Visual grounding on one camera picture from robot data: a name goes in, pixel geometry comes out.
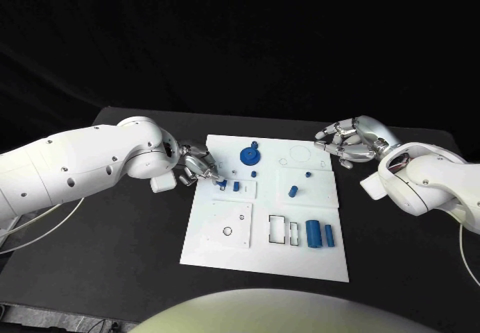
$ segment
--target white board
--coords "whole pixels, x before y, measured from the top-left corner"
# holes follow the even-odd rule
[[[255,166],[246,166],[240,162],[240,151],[252,141],[257,142],[260,159]],[[220,187],[213,186],[210,180],[197,182],[180,264],[347,282],[330,155],[314,148],[312,142],[292,140],[208,135],[206,144],[217,161],[219,173],[227,179],[226,189],[220,193]],[[256,172],[255,178],[250,177],[252,171]],[[234,181],[239,182],[237,192],[232,188]],[[255,183],[253,194],[249,192],[250,182]],[[292,185],[298,187],[298,197],[289,198]],[[224,207],[232,203],[249,205],[247,247],[230,238],[233,229],[230,236],[220,234],[226,223],[237,222],[239,212],[230,208],[230,214],[211,219],[216,200],[224,202]],[[230,207],[243,209],[242,205]],[[269,243],[269,215],[285,217],[285,244]],[[321,225],[322,248],[306,247],[305,221],[312,219]],[[289,245],[289,222],[296,223],[296,246]],[[334,233],[332,248],[325,243],[325,224],[331,225]],[[206,230],[213,230],[219,237],[213,243],[204,241],[210,234]]]

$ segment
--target black tabletop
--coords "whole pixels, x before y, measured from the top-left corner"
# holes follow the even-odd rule
[[[325,123],[106,108],[95,124],[151,117],[177,139],[207,134],[311,140]],[[392,128],[405,142],[458,152],[438,130]],[[377,163],[351,170],[331,158],[350,283],[180,265],[194,187],[154,194],[146,180],[121,179],[87,197],[67,223],[18,250],[0,275],[0,302],[139,322],[185,300],[243,288],[337,296],[407,317],[443,332],[480,329],[480,288],[458,252],[458,223],[441,211],[419,217],[389,198],[373,201],[358,182]],[[33,239],[66,216],[67,203],[33,224]],[[464,250],[480,276],[480,236],[464,231]]]

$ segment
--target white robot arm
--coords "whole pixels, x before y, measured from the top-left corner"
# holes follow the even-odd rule
[[[95,194],[125,174],[149,178],[154,192],[172,189],[178,160],[183,183],[223,180],[206,147],[178,144],[149,118],[57,133],[0,155],[0,219]]]
[[[315,141],[315,147],[340,156],[347,169],[351,162],[380,161],[377,172],[360,181],[371,199],[387,195],[415,216],[442,210],[480,234],[480,164],[468,164],[433,145],[400,144],[386,126],[367,116],[330,125],[315,139],[330,134],[331,144]]]

